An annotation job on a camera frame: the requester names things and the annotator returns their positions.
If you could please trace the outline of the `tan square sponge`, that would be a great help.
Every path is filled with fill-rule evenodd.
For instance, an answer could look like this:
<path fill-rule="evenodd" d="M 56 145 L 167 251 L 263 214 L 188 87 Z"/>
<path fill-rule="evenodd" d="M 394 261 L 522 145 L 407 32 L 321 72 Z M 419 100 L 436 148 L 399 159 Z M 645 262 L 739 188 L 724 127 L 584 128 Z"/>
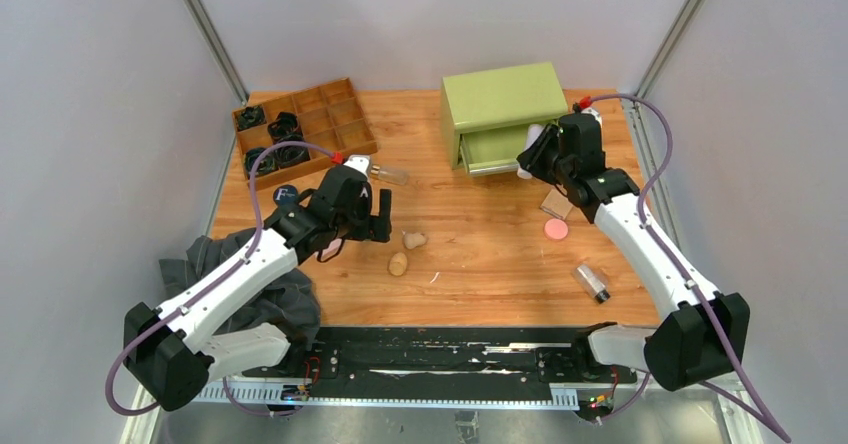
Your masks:
<path fill-rule="evenodd" d="M 561 192 L 553 189 L 542 200 L 539 209 L 552 218 L 565 221 L 574 206 Z"/>

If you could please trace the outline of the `frosted glass perfume bottle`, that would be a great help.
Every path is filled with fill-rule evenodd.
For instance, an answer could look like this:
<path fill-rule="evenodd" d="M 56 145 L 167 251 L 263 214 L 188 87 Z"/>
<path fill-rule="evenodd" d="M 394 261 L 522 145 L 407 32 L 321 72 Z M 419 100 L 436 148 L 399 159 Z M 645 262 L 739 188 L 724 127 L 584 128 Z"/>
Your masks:
<path fill-rule="evenodd" d="M 369 174 L 376 180 L 400 186 L 406 185 L 409 179 L 406 171 L 379 164 L 372 164 L 369 168 Z"/>

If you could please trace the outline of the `green metal drawer box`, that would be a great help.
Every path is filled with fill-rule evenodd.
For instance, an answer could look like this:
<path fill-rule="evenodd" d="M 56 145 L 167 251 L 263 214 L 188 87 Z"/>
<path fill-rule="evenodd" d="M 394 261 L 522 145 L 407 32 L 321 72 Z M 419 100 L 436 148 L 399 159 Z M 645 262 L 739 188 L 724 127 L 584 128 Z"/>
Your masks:
<path fill-rule="evenodd" d="M 567 108 L 550 62 L 444 77 L 440 129 L 448 165 L 471 177 L 514 172 L 528 128 L 561 117 Z"/>

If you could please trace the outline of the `small clear black-capped bottle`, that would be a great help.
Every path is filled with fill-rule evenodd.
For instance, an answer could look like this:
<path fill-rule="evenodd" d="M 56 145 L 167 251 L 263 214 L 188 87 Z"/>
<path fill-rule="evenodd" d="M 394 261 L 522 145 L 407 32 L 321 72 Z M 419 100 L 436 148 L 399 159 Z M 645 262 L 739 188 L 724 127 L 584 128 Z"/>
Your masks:
<path fill-rule="evenodd" d="M 608 277 L 602 271 L 595 270 L 588 264 L 582 263 L 574 269 L 573 277 L 598 304 L 603 304 L 610 299 Z"/>

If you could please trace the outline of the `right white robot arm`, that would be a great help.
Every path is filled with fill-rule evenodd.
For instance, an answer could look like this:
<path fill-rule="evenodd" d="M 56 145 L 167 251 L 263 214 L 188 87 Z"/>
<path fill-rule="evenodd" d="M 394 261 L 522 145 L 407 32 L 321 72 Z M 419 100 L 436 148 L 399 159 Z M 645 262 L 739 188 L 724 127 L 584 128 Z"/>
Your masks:
<path fill-rule="evenodd" d="M 595 116 L 571 113 L 531 125 L 517 163 L 563 193 L 611 240 L 662 320 L 655 328 L 604 322 L 579 331 L 571 364 L 580 378 L 595 381 L 620 366 L 646 371 L 663 389 L 676 391 L 738 370 L 748 303 L 696 271 L 646 210 L 630 175 L 607 165 Z"/>

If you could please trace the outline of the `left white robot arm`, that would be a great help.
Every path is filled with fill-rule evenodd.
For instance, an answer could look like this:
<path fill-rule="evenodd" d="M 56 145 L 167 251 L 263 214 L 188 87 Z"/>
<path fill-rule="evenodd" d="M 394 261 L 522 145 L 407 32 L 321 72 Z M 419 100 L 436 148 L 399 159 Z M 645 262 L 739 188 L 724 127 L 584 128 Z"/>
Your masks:
<path fill-rule="evenodd" d="M 239 309 L 275 279 L 294 271 L 330 244 L 387 242 L 391 192 L 375 194 L 370 160 L 354 155 L 326 171 L 316 189 L 259 220 L 247 242 L 196 284 L 156 308 L 139 303 L 124 317 L 124 349 L 110 368 L 112 382 L 125 367 L 166 411 L 190 403 L 214 381 L 270 367 L 298 375 L 306 350 L 294 329 L 273 322 L 218 334 Z"/>

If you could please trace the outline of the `round navy compact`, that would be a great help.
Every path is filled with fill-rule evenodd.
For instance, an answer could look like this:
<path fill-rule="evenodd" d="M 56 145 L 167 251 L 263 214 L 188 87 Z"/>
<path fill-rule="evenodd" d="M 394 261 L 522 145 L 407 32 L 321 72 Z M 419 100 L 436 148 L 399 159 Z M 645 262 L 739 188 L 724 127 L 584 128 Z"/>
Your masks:
<path fill-rule="evenodd" d="M 277 207 L 295 203 L 300 195 L 299 190 L 291 184 L 277 187 L 272 193 L 272 200 Z"/>

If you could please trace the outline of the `pink round powder puff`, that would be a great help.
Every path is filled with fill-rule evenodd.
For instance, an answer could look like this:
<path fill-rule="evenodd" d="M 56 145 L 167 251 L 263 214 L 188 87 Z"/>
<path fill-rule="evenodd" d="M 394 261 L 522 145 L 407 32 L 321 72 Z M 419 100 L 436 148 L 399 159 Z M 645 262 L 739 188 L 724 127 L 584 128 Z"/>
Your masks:
<path fill-rule="evenodd" d="M 567 223 L 561 219 L 548 219 L 543 225 L 543 233 L 546 238 L 553 241 L 564 240 L 569 234 Z"/>

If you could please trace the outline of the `brown compartment tray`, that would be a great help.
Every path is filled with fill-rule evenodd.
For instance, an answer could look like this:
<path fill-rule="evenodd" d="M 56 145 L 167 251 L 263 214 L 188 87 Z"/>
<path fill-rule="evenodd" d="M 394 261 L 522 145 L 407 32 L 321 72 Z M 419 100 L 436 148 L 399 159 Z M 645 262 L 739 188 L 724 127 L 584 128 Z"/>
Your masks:
<path fill-rule="evenodd" d="M 329 151 L 299 146 L 277 149 L 259 164 L 256 188 L 285 184 L 336 162 L 333 155 L 369 155 L 377 140 L 352 81 L 345 77 L 248 104 L 232 111 L 242 173 L 249 177 L 255 158 L 266 148 L 299 140 Z"/>

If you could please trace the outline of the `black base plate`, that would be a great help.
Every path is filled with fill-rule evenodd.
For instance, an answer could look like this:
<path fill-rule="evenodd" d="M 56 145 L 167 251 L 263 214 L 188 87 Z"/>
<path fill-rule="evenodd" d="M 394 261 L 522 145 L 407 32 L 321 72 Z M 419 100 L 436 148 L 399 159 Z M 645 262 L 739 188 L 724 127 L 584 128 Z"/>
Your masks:
<path fill-rule="evenodd" d="M 627 368 L 590 368 L 573 327 L 323 327 L 295 362 L 262 368 L 314 396 L 434 402 L 543 401 L 551 387 L 633 384 Z"/>

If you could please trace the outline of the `right aluminium frame post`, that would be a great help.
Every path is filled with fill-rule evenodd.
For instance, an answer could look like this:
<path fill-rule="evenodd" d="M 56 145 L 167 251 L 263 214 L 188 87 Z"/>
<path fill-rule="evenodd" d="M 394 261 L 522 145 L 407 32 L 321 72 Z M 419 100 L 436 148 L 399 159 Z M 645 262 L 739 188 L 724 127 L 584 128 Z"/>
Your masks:
<path fill-rule="evenodd" d="M 666 67 L 681 38 L 690 27 L 705 0 L 684 0 L 659 48 L 650 61 L 636 88 L 636 95 L 646 98 L 655 87 L 660 74 Z"/>

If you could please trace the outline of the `aluminium frame post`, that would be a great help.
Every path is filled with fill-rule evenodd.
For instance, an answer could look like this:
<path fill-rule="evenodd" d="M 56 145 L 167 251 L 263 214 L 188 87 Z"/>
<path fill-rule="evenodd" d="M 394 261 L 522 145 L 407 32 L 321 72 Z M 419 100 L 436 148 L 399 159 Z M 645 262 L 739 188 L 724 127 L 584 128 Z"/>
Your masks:
<path fill-rule="evenodd" d="M 655 87 L 660 74 L 666 67 L 681 38 L 690 27 L 705 0 L 684 0 L 659 48 L 650 61 L 636 88 L 636 95 L 646 98 Z"/>
<path fill-rule="evenodd" d="M 183 0 L 235 98 L 246 104 L 249 91 L 241 78 L 203 0 Z"/>

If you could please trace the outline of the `left aluminium frame post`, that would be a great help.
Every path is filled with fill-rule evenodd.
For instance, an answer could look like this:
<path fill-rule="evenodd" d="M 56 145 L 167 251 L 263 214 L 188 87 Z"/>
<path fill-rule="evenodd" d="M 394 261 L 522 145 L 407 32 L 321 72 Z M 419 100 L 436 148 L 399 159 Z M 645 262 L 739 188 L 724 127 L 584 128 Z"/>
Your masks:
<path fill-rule="evenodd" d="M 183 0 L 235 98 L 246 104 L 249 91 L 241 78 L 203 0 Z"/>

